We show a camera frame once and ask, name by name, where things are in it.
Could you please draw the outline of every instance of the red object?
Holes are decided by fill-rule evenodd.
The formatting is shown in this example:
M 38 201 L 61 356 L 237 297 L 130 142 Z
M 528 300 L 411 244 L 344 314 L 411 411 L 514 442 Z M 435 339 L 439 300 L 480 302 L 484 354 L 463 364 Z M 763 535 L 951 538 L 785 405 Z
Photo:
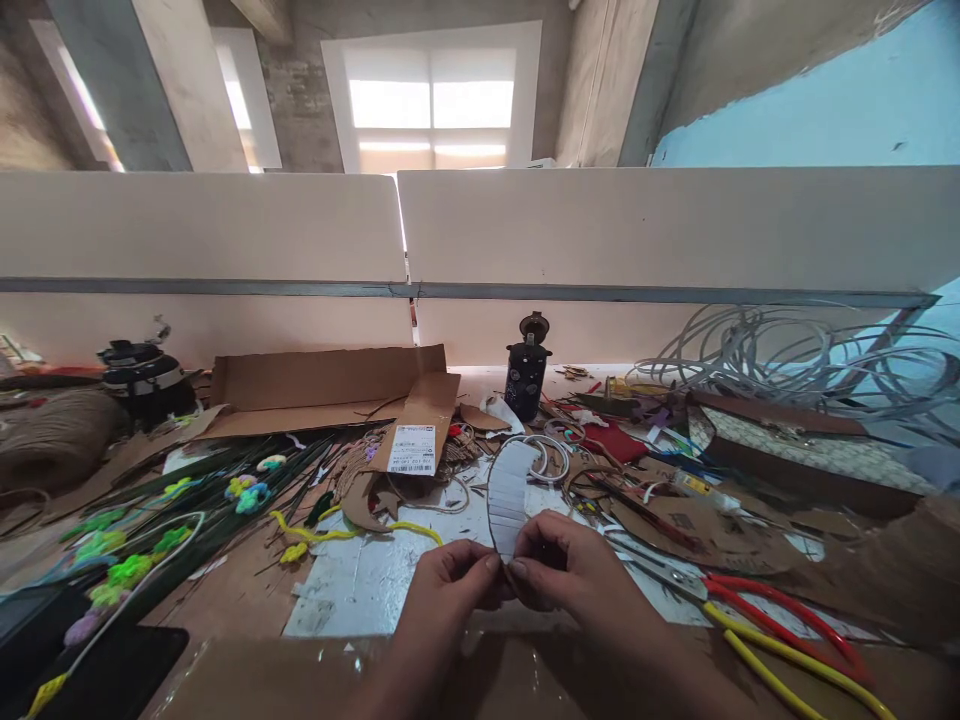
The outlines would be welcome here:
M 837 672 L 849 677 L 858 685 L 862 685 L 865 688 L 873 687 L 873 676 L 864 664 L 860 654 L 850 643 L 844 640 L 836 630 L 821 620 L 816 613 L 807 609 L 792 597 L 784 595 L 779 590 L 769 585 L 756 582 L 755 580 L 730 577 L 728 575 L 714 575 L 713 573 L 709 573 L 704 578 L 703 584 L 710 595 L 716 595 L 724 602 L 732 605 L 742 615 L 749 618 L 754 625 L 768 630 L 794 650 L 799 650 L 804 655 L 809 655 L 814 660 L 819 660 L 824 665 L 829 665 Z M 767 615 L 756 605 L 740 597 L 738 593 L 741 592 L 760 595 L 768 600 L 772 600 L 784 610 L 787 610 L 790 614 L 802 620 L 805 625 L 813 628 L 818 635 L 828 640 L 830 644 L 837 649 L 837 652 L 843 656 L 848 667 L 844 667 L 843 663 L 825 655 L 808 641 L 794 635 L 790 630 Z
M 610 423 L 610 427 L 605 428 L 599 425 L 585 425 L 583 429 L 587 433 L 587 439 L 581 445 L 594 452 L 603 452 L 597 445 L 597 442 L 601 442 L 607 452 L 619 463 L 626 464 L 647 454 L 647 446 L 627 435 L 616 423 Z

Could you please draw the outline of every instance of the yellow pipe cleaner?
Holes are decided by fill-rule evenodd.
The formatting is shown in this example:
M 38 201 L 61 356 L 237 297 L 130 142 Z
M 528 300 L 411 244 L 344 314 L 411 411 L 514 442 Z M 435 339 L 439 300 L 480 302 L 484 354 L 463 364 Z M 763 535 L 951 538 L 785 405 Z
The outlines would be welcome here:
M 338 510 L 340 510 L 340 506 L 334 505 L 332 508 L 327 510 L 323 515 L 321 515 L 320 519 L 317 522 L 321 522 L 325 520 L 326 518 L 333 515 L 333 513 L 337 512 Z M 292 528 L 289 525 L 287 525 L 287 521 L 284 520 L 283 513 L 281 512 L 274 510 L 270 514 L 277 519 L 277 522 L 280 524 L 281 530 L 283 530 L 286 533 L 290 533 L 291 535 L 297 535 L 299 537 L 302 537 L 307 542 L 317 543 L 317 542 L 326 542 L 327 540 L 336 540 L 336 539 L 348 540 L 350 538 L 360 537 L 363 534 L 361 530 L 352 530 L 350 532 L 341 532 L 340 530 L 331 530 L 325 535 L 315 535 L 314 533 L 310 532 L 309 530 L 305 530 L 304 528 Z M 411 532 L 415 532 L 420 535 L 425 535 L 426 537 L 433 540 L 438 546 L 443 545 L 443 539 L 440 537 L 440 535 L 437 534 L 436 531 L 431 530 L 430 528 L 423 527 L 422 525 L 401 521 L 401 522 L 396 522 L 393 525 L 388 525 L 387 527 L 389 527 L 391 530 L 410 530 Z

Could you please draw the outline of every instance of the white partition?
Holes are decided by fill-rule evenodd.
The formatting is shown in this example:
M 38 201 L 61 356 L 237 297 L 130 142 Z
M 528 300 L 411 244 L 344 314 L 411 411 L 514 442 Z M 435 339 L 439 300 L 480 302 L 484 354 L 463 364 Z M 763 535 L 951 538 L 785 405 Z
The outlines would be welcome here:
M 387 298 L 0 293 L 0 332 L 48 362 L 90 367 L 110 340 L 143 340 L 153 316 L 185 367 L 217 355 L 412 346 L 410 304 Z
M 398 182 L 414 281 L 931 291 L 960 275 L 958 167 L 432 171 Z
M 656 357 L 702 306 L 526 300 L 419 300 L 417 322 L 423 345 L 443 343 L 450 365 L 504 365 L 507 345 L 520 342 L 520 321 L 539 310 L 550 322 L 543 345 L 551 363 L 597 365 L 632 363 Z M 877 322 L 883 310 L 804 308 L 834 327 Z M 763 337 L 769 353 L 802 333 L 783 329 Z
M 5 277 L 405 278 L 373 175 L 0 173 Z

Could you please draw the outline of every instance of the label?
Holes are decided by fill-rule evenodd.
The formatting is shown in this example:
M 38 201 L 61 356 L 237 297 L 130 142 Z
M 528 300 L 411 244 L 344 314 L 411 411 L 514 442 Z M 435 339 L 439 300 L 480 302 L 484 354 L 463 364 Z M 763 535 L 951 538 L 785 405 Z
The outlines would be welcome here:
M 436 435 L 434 425 L 397 425 L 387 472 L 433 475 L 437 471 Z

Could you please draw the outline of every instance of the black thermos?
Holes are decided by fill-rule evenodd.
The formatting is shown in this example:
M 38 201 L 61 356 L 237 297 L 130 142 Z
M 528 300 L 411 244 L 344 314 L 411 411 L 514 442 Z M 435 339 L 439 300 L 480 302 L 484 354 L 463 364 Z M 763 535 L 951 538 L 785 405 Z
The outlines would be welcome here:
M 530 422 L 540 410 L 540 391 L 547 371 L 547 358 L 553 355 L 541 343 L 547 337 L 550 323 L 536 310 L 520 321 L 523 342 L 507 345 L 507 386 L 503 399 L 517 414 L 520 422 Z

